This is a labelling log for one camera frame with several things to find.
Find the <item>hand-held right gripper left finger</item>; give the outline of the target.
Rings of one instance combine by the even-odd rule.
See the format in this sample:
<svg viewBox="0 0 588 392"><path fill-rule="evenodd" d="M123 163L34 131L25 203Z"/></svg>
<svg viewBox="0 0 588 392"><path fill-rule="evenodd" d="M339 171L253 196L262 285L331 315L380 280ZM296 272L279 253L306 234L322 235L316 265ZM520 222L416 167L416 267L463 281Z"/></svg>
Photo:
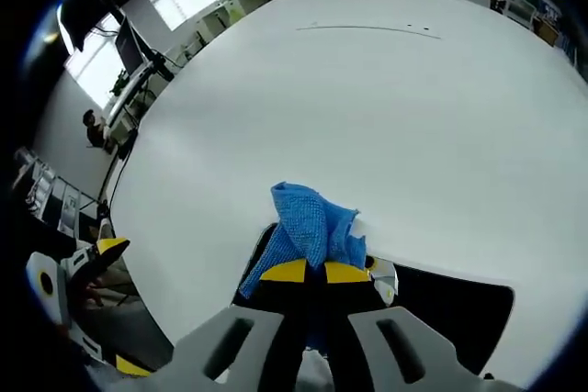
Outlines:
<svg viewBox="0 0 588 392"><path fill-rule="evenodd" d="M263 273L252 295L184 337L139 391L293 391L311 336L311 268L303 259Z"/></svg>

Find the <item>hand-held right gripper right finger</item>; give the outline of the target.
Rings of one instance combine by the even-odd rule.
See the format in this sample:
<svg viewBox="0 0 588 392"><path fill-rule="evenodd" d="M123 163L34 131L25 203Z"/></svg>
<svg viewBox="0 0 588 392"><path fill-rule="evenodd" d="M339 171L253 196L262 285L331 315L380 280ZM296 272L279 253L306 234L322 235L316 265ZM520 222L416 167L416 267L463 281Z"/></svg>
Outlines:
<svg viewBox="0 0 588 392"><path fill-rule="evenodd" d="M368 270L327 262L326 340L338 391L517 391L472 373L446 335L389 307Z"/></svg>

